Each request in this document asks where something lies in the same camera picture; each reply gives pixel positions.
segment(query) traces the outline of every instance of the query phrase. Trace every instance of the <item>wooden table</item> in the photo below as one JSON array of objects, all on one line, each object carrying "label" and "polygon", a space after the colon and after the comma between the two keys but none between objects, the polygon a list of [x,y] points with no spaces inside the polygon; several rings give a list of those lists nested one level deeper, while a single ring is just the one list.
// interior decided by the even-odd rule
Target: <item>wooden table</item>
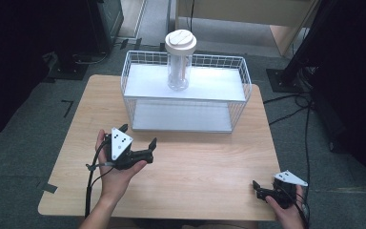
[{"label": "wooden table", "polygon": [[[120,77],[94,75],[83,93],[38,211],[42,215],[84,216],[94,145],[100,129],[129,123]],[[231,134],[134,132],[132,150],[147,149],[157,137],[154,162],[137,174],[118,203],[114,217],[152,219],[274,220],[251,186],[272,188],[279,172],[275,146],[260,91],[252,96]],[[91,205],[101,184],[93,186]]]},{"label": "wooden table", "polygon": [[[192,16],[193,0],[177,0],[175,28],[179,17]],[[201,0],[194,2],[193,18],[270,25],[274,41],[284,55],[303,27],[315,17],[318,0]]]}]

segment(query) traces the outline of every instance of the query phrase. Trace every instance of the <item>right hand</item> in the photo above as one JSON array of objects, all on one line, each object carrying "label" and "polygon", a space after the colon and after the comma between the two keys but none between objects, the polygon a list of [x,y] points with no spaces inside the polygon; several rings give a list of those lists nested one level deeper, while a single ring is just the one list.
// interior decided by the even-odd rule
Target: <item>right hand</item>
[{"label": "right hand", "polygon": [[[302,187],[296,185],[296,204],[302,209]],[[301,216],[299,215],[298,209],[292,205],[287,209],[283,209],[278,205],[272,197],[266,197],[266,201],[273,208],[277,220],[281,223],[283,229],[304,229],[304,224]]]}]

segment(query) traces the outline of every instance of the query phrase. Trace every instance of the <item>left hand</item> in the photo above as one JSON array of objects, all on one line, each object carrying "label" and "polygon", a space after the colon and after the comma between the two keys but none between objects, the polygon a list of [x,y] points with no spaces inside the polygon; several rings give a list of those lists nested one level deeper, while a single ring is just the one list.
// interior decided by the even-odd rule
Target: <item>left hand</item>
[{"label": "left hand", "polygon": [[[97,136],[96,141],[96,151],[99,148],[100,144],[103,142],[105,137],[105,132],[103,130],[99,131],[99,135]],[[102,149],[99,153],[99,163],[105,163],[106,154],[104,149]],[[128,170],[116,170],[112,169],[108,174],[107,173],[111,167],[102,166],[100,167],[100,175],[102,175],[102,193],[100,196],[101,200],[104,200],[115,207],[117,202],[124,196],[126,193],[127,187],[129,186],[130,180],[134,175],[136,175],[139,171],[141,171],[147,162],[145,160],[138,161]]]},{"label": "left hand", "polygon": [[[303,190],[300,185],[296,185],[296,202],[295,204],[301,208],[302,204],[302,195]],[[303,229],[304,224],[301,218],[301,215],[298,212],[298,209],[295,205],[287,209],[283,209],[280,205],[275,201],[274,198],[267,196],[266,201],[269,205],[273,208],[275,212],[275,216],[277,217],[278,221],[281,223],[283,229]]]}]

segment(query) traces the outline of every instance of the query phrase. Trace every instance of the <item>black cord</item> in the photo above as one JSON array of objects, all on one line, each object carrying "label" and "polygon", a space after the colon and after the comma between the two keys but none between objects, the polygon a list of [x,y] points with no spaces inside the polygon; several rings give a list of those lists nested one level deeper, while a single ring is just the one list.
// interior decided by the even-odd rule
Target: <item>black cord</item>
[{"label": "black cord", "polygon": [[[96,165],[97,158],[99,157],[100,151],[103,149],[105,145],[107,145],[110,141],[105,140],[103,141],[100,146],[97,148],[96,154],[94,155],[93,162],[91,166]],[[92,178],[93,178],[94,170],[91,170],[89,174],[88,186],[86,187],[86,202],[85,202],[85,218],[91,213],[91,196],[92,196]]]},{"label": "black cord", "polygon": [[[90,65],[90,64],[98,64],[98,63],[100,63],[100,62],[102,62],[104,59],[106,59],[106,57],[107,57],[107,54],[106,53],[104,53],[105,55],[100,59],[100,60],[97,60],[97,61],[92,61],[92,62],[84,62],[84,61],[75,61],[75,64],[80,64],[80,65]],[[77,54],[73,54],[72,55],[72,58],[73,59],[76,59],[76,57],[77,57],[78,55]]]},{"label": "black cord", "polygon": [[103,175],[101,175],[100,177],[98,177],[98,178],[96,178],[94,181],[93,181],[93,183],[91,184],[91,187],[93,187],[93,184],[98,180],[98,179],[100,179],[101,177],[104,177],[106,174],[108,174],[109,172],[111,172],[112,171],[112,169],[114,169],[114,167],[112,167],[108,172],[106,172],[105,174],[103,174]]},{"label": "black cord", "polygon": [[305,190],[305,201],[307,201],[307,199],[308,199],[309,187],[311,185],[311,182],[310,182],[311,164],[310,164],[310,160],[309,160],[309,150],[308,150],[308,123],[309,123],[311,107],[312,107],[312,102],[310,101],[308,104],[307,120],[305,122],[305,157],[307,160],[307,183],[308,183],[308,186],[306,187],[306,190]]},{"label": "black cord", "polygon": [[307,69],[310,69],[310,68],[307,68],[307,67],[301,68],[298,71],[297,76],[300,79],[300,81],[305,85],[305,87],[307,87],[311,91],[314,87],[309,83],[309,79],[314,74],[311,73],[311,70],[307,70]]},{"label": "black cord", "polygon": [[192,3],[192,15],[190,17],[190,31],[192,31],[192,28],[193,28],[193,13],[194,13],[194,0]]},{"label": "black cord", "polygon": [[[114,46],[118,46],[120,45],[121,43],[114,43]],[[135,46],[135,44],[130,44],[128,43],[127,46]],[[155,45],[139,45],[140,47],[148,47],[148,48],[160,48],[160,46],[155,46]]]},{"label": "black cord", "polygon": [[268,104],[268,103],[275,102],[275,101],[278,101],[278,100],[281,100],[281,99],[284,99],[284,98],[301,96],[302,94],[305,94],[305,93],[301,93],[301,94],[289,94],[289,95],[284,95],[284,96],[277,97],[277,98],[272,98],[272,99],[269,99],[269,100],[264,101],[263,104]]},{"label": "black cord", "polygon": [[[298,101],[299,98],[303,98],[307,102],[307,105],[301,105]],[[307,97],[300,95],[295,98],[295,104],[298,105],[298,107],[300,108],[308,108],[310,106],[310,101]]]},{"label": "black cord", "polygon": [[304,215],[306,215],[306,218],[307,218],[307,220],[308,220],[308,222],[310,221],[310,208],[309,208],[309,205],[308,205],[308,203],[307,203],[307,199],[306,198],[304,198],[302,195],[300,195],[300,194],[296,194],[297,196],[299,196],[300,198],[302,198],[302,201],[303,202],[301,202],[301,203],[303,203],[303,205],[305,206],[305,210],[304,210]]},{"label": "black cord", "polygon": [[270,122],[270,123],[269,123],[269,126],[271,126],[271,125],[275,124],[276,122],[279,122],[279,121],[282,121],[282,120],[284,120],[284,119],[287,119],[287,118],[289,118],[289,117],[291,117],[291,116],[293,116],[293,115],[297,114],[298,112],[300,112],[300,111],[302,111],[302,110],[305,110],[305,109],[306,109],[306,108],[300,108],[300,109],[296,110],[295,112],[293,112],[292,114],[287,114],[287,115],[285,115],[285,116],[283,116],[283,117],[281,117],[281,118],[278,118],[278,119],[276,119],[276,120],[274,120],[274,121]]}]

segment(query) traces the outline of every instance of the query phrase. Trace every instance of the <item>white wire rack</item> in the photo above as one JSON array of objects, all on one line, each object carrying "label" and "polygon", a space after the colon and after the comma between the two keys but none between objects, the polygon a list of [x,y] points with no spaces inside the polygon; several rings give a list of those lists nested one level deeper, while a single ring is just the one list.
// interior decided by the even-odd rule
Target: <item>white wire rack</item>
[{"label": "white wire rack", "polygon": [[194,54],[189,88],[171,90],[165,52],[130,51],[121,91],[133,130],[230,133],[252,82],[240,56]]}]

